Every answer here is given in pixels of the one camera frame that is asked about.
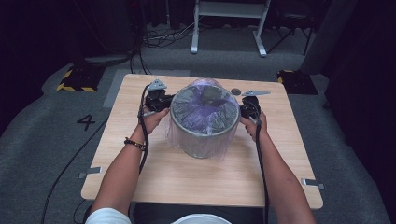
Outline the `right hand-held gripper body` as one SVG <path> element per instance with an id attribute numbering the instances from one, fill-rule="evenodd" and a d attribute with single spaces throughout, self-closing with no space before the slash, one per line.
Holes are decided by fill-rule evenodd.
<path id="1" fill-rule="evenodd" d="M 261 107 L 259 104 L 258 96 L 259 95 L 266 95 L 270 94 L 270 91 L 246 91 L 242 94 L 243 99 L 242 103 L 243 105 L 247 106 L 247 110 L 242 110 L 242 111 L 247 111 L 250 120 L 258 120 L 260 118 L 260 113 L 261 113 Z"/>

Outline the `person's right hand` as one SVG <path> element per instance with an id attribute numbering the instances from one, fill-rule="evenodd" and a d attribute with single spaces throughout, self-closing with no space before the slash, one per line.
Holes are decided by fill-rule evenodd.
<path id="1" fill-rule="evenodd" d="M 251 136 L 254 142 L 256 142 L 257 140 L 267 141 L 270 138 L 267 132 L 266 115 L 263 112 L 261 112 L 260 114 L 260 120 L 261 125 L 256 125 L 250 119 L 240 119 L 240 122 L 245 126 L 247 133 Z"/>

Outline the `dark equipment cabinet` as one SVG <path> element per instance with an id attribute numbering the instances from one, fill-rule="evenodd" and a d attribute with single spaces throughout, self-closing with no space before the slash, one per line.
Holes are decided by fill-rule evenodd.
<path id="1" fill-rule="evenodd" d="M 107 61 L 96 65 L 130 62 L 143 42 L 141 13 L 137 0 L 72 0 Z"/>

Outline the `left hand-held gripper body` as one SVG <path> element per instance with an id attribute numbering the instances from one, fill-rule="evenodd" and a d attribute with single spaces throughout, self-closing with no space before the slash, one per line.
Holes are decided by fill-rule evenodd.
<path id="1" fill-rule="evenodd" d="M 145 106 L 150 111 L 160 112 L 163 109 L 165 100 L 166 85 L 158 78 L 148 85 L 148 95 L 146 96 Z"/>

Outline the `grey column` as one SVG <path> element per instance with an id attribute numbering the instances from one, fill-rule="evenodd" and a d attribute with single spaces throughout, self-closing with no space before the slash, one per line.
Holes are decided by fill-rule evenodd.
<path id="1" fill-rule="evenodd" d="M 307 75 L 320 74 L 343 33 L 358 0 L 332 0 L 318 33 L 299 70 Z"/>

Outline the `person's white shirt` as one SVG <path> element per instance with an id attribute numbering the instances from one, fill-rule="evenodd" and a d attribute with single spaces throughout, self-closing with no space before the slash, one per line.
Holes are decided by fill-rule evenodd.
<path id="1" fill-rule="evenodd" d="M 85 224 L 132 224 L 132 221 L 113 208 L 101 208 L 91 213 Z M 192 214 L 181 217 L 170 224 L 232 224 L 225 218 L 210 214 Z"/>

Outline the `person's left hand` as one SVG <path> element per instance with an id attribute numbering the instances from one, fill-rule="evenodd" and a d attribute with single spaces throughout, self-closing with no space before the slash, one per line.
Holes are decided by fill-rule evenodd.
<path id="1" fill-rule="evenodd" d="M 152 115 L 144 117 L 144 123 L 146 125 L 147 134 L 151 134 L 154 129 L 159 125 L 162 118 L 164 118 L 169 113 L 169 109 L 165 108 L 161 112 L 154 113 Z M 143 144 L 145 142 L 145 135 L 143 132 L 143 127 L 138 123 L 130 136 L 130 139 Z"/>

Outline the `black yellow striped base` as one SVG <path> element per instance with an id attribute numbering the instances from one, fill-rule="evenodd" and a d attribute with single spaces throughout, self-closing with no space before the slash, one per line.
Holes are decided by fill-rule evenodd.
<path id="1" fill-rule="evenodd" d="M 300 71 L 280 70 L 276 74 L 287 94 L 317 95 L 318 91 L 309 75 Z"/>
<path id="2" fill-rule="evenodd" d="M 105 70 L 104 67 L 91 65 L 86 67 L 71 66 L 64 74 L 57 91 L 96 92 Z"/>

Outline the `black tripod stand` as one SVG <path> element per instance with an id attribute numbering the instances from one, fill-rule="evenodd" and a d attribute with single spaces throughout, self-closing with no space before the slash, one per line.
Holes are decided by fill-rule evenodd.
<path id="1" fill-rule="evenodd" d="M 306 42 L 304 45 L 303 55 L 305 56 L 308 50 L 313 31 L 314 31 L 314 16 L 312 13 L 297 14 L 297 13 L 278 13 L 276 17 L 275 28 L 279 33 L 281 27 L 288 28 L 289 31 L 280 37 L 280 39 L 267 50 L 268 53 L 278 47 L 288 36 L 294 35 L 297 30 L 301 30 Z"/>

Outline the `white metal stand frame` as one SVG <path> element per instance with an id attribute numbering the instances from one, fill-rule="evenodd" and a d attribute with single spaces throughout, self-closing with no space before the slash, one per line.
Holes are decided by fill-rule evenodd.
<path id="1" fill-rule="evenodd" d="M 198 52 L 199 20 L 203 16 L 209 16 L 259 19 L 259 26 L 258 29 L 253 32 L 253 37 L 256 42 L 259 54 L 262 57 L 266 57 L 267 51 L 264 47 L 264 44 L 262 43 L 262 31 L 271 2 L 272 0 L 264 0 L 263 3 L 249 4 L 195 0 L 191 54 L 196 54 Z"/>

